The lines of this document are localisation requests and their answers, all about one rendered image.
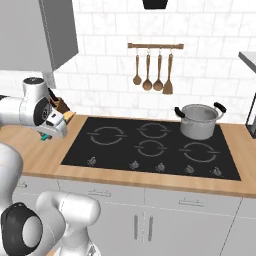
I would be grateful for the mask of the wooden knife block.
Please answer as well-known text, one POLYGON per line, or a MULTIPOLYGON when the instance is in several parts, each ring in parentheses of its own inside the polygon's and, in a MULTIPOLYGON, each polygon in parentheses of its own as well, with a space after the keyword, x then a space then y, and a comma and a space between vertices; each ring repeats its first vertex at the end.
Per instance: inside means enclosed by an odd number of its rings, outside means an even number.
POLYGON ((50 95, 50 103, 58 112, 64 114, 70 110, 62 98, 57 97, 51 89, 48 89, 48 92, 50 95))

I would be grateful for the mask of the orange sweet potato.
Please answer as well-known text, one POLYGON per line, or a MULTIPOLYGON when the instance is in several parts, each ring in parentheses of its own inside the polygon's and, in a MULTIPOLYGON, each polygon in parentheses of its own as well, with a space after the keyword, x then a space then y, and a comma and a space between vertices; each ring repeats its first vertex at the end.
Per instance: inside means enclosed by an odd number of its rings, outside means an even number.
POLYGON ((72 111, 65 112, 63 114, 65 122, 69 123, 69 121, 73 118, 74 115, 75 115, 75 112, 72 112, 72 111))

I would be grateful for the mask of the grey wall shelf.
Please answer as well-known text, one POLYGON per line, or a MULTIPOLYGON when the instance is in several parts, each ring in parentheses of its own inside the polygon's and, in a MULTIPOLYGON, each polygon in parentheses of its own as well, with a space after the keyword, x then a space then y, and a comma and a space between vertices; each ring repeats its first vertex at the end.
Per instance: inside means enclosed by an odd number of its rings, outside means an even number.
POLYGON ((256 52, 240 52, 238 57, 256 74, 256 52))

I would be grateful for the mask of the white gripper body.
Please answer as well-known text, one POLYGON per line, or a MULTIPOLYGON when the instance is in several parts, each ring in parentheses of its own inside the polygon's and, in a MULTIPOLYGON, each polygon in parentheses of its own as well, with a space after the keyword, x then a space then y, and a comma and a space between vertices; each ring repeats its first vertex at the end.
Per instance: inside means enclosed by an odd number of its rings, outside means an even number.
POLYGON ((53 138, 62 139, 67 135, 67 126, 64 120, 64 116, 59 112, 52 112, 48 118, 35 129, 53 138))

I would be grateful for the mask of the wooden ladle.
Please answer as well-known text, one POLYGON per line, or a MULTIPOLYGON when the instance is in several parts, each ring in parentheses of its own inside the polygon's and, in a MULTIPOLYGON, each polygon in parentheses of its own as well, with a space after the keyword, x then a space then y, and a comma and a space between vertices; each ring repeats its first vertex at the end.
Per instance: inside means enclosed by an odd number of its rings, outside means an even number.
POLYGON ((142 84, 143 89, 146 91, 149 91, 152 89, 152 82, 149 79, 149 69, 150 69, 150 53, 147 53, 147 56, 146 56, 146 80, 142 84))

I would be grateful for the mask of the grey cupboard door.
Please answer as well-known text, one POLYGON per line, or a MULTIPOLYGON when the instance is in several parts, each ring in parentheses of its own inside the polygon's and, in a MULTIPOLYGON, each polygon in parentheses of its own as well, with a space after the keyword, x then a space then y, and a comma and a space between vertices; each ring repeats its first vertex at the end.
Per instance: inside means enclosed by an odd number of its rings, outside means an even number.
POLYGON ((220 256, 234 217, 145 207, 144 256, 220 256), (149 218, 153 234, 148 241, 149 218))
POLYGON ((101 256, 140 256, 142 206, 109 202, 100 202, 100 206, 100 217, 88 232, 101 256), (134 215, 138 215, 137 240, 134 239, 134 215))

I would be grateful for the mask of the grey wall cupboard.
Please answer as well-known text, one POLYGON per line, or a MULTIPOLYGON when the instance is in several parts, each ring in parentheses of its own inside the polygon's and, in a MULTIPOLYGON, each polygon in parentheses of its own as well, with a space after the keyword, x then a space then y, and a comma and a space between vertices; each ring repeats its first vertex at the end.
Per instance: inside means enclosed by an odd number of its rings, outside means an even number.
POLYGON ((72 0, 0 0, 0 70, 52 72, 77 53, 72 0))

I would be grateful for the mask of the wooden round spoon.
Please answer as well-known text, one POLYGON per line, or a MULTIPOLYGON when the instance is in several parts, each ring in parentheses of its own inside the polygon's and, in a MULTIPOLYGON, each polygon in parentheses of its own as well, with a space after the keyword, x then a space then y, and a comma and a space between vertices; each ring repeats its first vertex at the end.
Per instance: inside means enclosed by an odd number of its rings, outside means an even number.
POLYGON ((163 89, 163 83, 160 79, 161 74, 161 65, 162 65, 162 55, 158 55, 158 74, 157 74, 157 80, 153 84, 153 89, 156 91, 161 91, 163 89))

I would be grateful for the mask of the black hob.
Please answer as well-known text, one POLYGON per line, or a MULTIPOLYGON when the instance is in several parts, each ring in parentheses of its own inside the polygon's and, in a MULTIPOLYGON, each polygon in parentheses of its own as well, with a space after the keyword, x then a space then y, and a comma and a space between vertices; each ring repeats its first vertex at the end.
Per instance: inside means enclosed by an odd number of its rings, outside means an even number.
POLYGON ((62 163, 69 166, 215 178, 240 179, 222 130, 204 141, 192 140, 180 132, 178 122, 89 117, 79 131, 62 163), (87 161, 96 158, 96 164, 87 161), (137 161, 136 170, 130 164, 137 161), (163 163, 164 172, 156 166, 163 163), (194 168, 186 174, 185 168, 194 168), (212 171, 218 167, 222 175, 212 171))

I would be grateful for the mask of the grey drawer front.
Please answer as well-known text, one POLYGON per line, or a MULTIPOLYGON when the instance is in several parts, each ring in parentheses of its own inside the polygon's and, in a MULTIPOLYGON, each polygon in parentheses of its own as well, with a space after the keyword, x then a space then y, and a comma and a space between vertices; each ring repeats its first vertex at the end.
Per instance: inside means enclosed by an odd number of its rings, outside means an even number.
POLYGON ((37 198, 42 192, 59 189, 56 179, 22 176, 19 182, 26 182, 28 186, 27 188, 16 187, 13 193, 13 201, 23 202, 29 208, 35 208, 37 198))
POLYGON ((100 202, 109 202, 116 204, 127 205, 144 205, 144 189, 139 187, 100 184, 91 182, 80 182, 70 180, 60 180, 59 186, 62 191, 84 194, 97 199, 100 202), (111 197, 99 197, 88 195, 87 192, 91 190, 109 191, 111 197))
POLYGON ((145 189, 145 204, 156 208, 175 209, 200 213, 234 215, 241 199, 239 197, 145 189))

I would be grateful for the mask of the black extractor hood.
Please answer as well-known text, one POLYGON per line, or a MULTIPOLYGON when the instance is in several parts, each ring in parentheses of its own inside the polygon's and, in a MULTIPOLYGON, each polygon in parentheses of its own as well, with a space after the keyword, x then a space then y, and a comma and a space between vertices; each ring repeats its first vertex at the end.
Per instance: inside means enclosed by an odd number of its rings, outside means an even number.
POLYGON ((161 10, 165 9, 168 0, 142 0, 145 10, 161 10))

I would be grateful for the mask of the wooden wall rail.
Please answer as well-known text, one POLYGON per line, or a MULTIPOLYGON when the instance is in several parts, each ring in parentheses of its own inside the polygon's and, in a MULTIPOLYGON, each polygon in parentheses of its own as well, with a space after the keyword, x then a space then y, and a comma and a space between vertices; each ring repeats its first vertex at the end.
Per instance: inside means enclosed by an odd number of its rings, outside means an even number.
POLYGON ((184 44, 136 44, 128 43, 128 48, 136 49, 184 49, 184 44))

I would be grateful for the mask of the wooden spatula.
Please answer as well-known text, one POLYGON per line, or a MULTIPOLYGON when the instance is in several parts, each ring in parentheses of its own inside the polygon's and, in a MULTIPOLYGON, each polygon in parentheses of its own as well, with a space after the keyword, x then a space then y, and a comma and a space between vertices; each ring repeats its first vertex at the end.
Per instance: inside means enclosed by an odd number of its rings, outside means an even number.
POLYGON ((173 86, 170 79, 171 75, 171 69, 172 69, 172 62, 173 62, 173 54, 170 53, 168 56, 168 74, 167 74, 167 81, 164 84, 163 87, 163 94, 169 94, 171 95, 173 93, 173 86))

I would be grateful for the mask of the small wooden spoon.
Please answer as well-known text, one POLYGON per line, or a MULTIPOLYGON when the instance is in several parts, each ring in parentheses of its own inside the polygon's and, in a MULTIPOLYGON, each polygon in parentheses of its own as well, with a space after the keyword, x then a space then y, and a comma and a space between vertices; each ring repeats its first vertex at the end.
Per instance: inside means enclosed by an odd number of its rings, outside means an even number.
POLYGON ((135 74, 135 77, 133 78, 133 83, 135 85, 140 85, 141 84, 141 77, 139 76, 139 54, 138 54, 138 49, 136 49, 136 74, 135 74))

